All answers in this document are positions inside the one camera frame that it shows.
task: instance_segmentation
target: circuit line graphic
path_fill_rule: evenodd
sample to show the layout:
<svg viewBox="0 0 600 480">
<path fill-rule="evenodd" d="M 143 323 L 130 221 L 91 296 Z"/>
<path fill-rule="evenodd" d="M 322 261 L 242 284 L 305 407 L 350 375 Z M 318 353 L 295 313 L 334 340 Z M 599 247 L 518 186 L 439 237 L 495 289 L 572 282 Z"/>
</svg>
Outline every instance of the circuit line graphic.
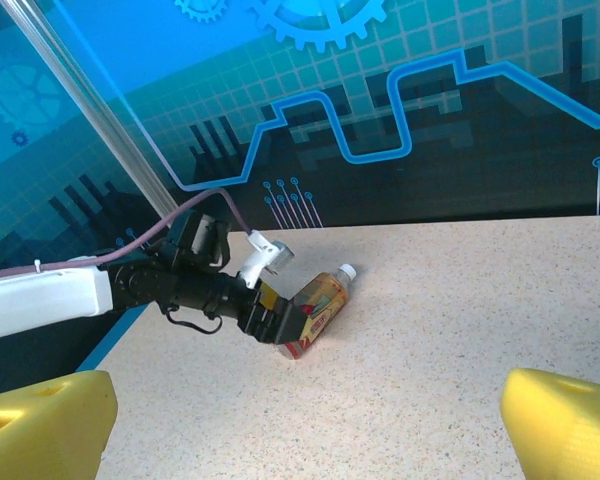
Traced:
<svg viewBox="0 0 600 480">
<path fill-rule="evenodd" d="M 291 177 L 291 185 L 295 187 L 295 190 L 298 193 L 287 192 L 285 181 L 280 178 L 276 180 L 276 185 L 280 188 L 282 193 L 275 194 L 272 190 L 273 185 L 271 182 L 262 182 L 262 186 L 268 193 L 268 195 L 264 197 L 264 202 L 269 206 L 280 229 L 324 228 L 322 218 L 313 202 L 313 193 L 306 191 L 302 192 L 302 190 L 300 190 L 300 181 L 297 177 Z"/>
<path fill-rule="evenodd" d="M 387 77 L 387 93 L 389 95 L 391 109 L 395 117 L 398 134 L 401 140 L 401 145 L 398 148 L 385 150 L 382 152 L 364 153 L 360 155 L 354 155 L 351 153 L 333 102 L 324 92 L 312 90 L 276 100 L 271 103 L 275 118 L 256 125 L 251 143 L 249 145 L 249 150 L 247 151 L 242 174 L 240 176 L 210 180 L 207 182 L 194 183 L 190 185 L 184 185 L 176 175 L 172 174 L 172 177 L 178 186 L 187 192 L 246 183 L 249 180 L 249 175 L 251 174 L 251 169 L 253 168 L 255 157 L 258 149 L 260 148 L 263 135 L 270 130 L 287 127 L 289 125 L 284 114 L 285 109 L 310 102 L 320 102 L 323 105 L 329 123 L 331 124 L 331 128 L 333 129 L 340 152 L 348 163 L 362 165 L 366 163 L 384 162 L 406 157 L 413 149 L 413 140 L 411 138 L 406 112 L 400 98 L 398 83 L 403 78 L 411 75 L 446 66 L 453 67 L 456 85 L 464 85 L 496 77 L 505 77 L 555 106 L 557 109 L 568 115 L 571 115 L 573 118 L 579 120 L 585 125 L 593 128 L 594 130 L 600 130 L 599 113 L 594 112 L 590 108 L 582 105 L 578 101 L 560 92 L 551 85 L 543 82 L 539 78 L 534 77 L 517 65 L 509 61 L 503 61 L 483 67 L 469 69 L 467 66 L 465 51 L 463 49 L 455 49 L 446 53 L 435 55 L 433 57 L 428 57 L 401 65 L 389 73 L 389 76 Z"/>
</svg>

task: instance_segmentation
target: black wire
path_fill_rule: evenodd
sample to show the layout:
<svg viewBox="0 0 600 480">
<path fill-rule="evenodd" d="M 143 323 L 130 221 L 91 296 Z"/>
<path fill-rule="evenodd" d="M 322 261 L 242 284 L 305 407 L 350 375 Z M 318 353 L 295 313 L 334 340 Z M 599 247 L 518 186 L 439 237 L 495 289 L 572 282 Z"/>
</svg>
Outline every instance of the black wire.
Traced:
<svg viewBox="0 0 600 480">
<path fill-rule="evenodd" d="M 167 317 L 167 320 L 169 320 L 169 322 L 173 323 L 174 325 L 179 325 L 181 327 L 187 327 L 187 328 L 193 328 L 194 330 L 196 330 L 200 333 L 204 333 L 205 335 L 213 335 L 214 333 L 218 333 L 218 331 L 222 328 L 222 317 L 221 316 L 216 317 L 216 319 L 220 320 L 220 323 L 214 330 L 205 330 L 204 328 L 199 327 L 195 323 L 183 322 L 181 320 L 174 320 L 173 317 L 171 316 L 172 311 L 173 310 L 167 310 L 167 312 L 165 313 L 165 316 Z"/>
</svg>

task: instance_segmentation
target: printed wall graphic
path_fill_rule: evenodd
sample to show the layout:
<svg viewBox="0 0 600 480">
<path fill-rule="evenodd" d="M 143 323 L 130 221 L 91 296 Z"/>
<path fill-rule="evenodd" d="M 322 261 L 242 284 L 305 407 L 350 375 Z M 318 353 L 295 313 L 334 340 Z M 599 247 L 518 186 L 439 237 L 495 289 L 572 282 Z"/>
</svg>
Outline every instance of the printed wall graphic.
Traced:
<svg viewBox="0 0 600 480">
<path fill-rule="evenodd" d="M 175 0 L 182 13 L 198 22 L 212 22 L 220 18 L 227 8 L 225 0 Z"/>
<path fill-rule="evenodd" d="M 0 116 L 27 132 L 45 131 L 60 113 L 55 78 L 15 58 L 0 59 Z"/>
<path fill-rule="evenodd" d="M 303 192 L 296 177 L 291 177 L 290 183 L 290 187 L 281 179 L 275 181 L 275 186 L 271 182 L 262 183 L 267 191 L 264 202 L 269 206 L 278 228 L 322 228 L 322 219 L 313 202 L 313 194 Z"/>
<path fill-rule="evenodd" d="M 179 201 L 224 186 L 259 229 L 600 215 L 600 0 L 50 3 Z M 128 243 L 103 205 L 138 192 L 12 37 L 0 242 Z"/>
<path fill-rule="evenodd" d="M 347 38 L 367 37 L 367 24 L 387 18 L 384 0 L 243 0 L 258 16 L 258 27 L 272 27 L 276 40 L 291 38 L 298 50 L 313 44 L 324 53 L 327 42 L 344 49 Z"/>
</svg>

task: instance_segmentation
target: gear graphic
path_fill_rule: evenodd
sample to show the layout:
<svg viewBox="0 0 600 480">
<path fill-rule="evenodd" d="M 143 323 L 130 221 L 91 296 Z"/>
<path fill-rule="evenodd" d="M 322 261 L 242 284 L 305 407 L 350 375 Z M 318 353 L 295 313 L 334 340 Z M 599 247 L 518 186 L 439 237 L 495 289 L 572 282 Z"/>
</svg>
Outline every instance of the gear graphic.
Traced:
<svg viewBox="0 0 600 480">
<path fill-rule="evenodd" d="M 29 137 L 27 137 L 26 133 L 18 130 L 11 135 L 11 141 L 19 147 L 24 147 L 29 143 Z"/>
<path fill-rule="evenodd" d="M 28 133 L 52 128 L 62 90 L 51 75 L 13 58 L 0 59 L 0 116 Z"/>
<path fill-rule="evenodd" d="M 226 0 L 175 0 L 175 4 L 192 20 L 205 23 L 220 18 L 227 8 Z"/>
<path fill-rule="evenodd" d="M 387 18 L 384 0 L 244 0 L 247 9 L 258 16 L 258 27 L 272 27 L 276 40 L 286 37 L 295 40 L 296 48 L 303 50 L 313 43 L 323 53 L 327 42 L 346 48 L 347 37 L 367 36 L 367 24 Z"/>
</svg>

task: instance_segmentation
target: bottle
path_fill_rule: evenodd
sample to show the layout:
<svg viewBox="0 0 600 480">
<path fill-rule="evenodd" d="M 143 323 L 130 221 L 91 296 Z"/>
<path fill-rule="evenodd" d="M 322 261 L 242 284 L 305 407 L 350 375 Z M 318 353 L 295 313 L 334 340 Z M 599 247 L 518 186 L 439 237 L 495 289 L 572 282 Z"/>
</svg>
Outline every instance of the bottle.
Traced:
<svg viewBox="0 0 600 480">
<path fill-rule="evenodd" d="M 307 315 L 307 322 L 297 342 L 279 348 L 284 356 L 297 360 L 309 349 L 349 300 L 356 275 L 351 265 L 344 264 L 335 273 L 320 273 L 293 297 L 293 304 Z"/>
</svg>

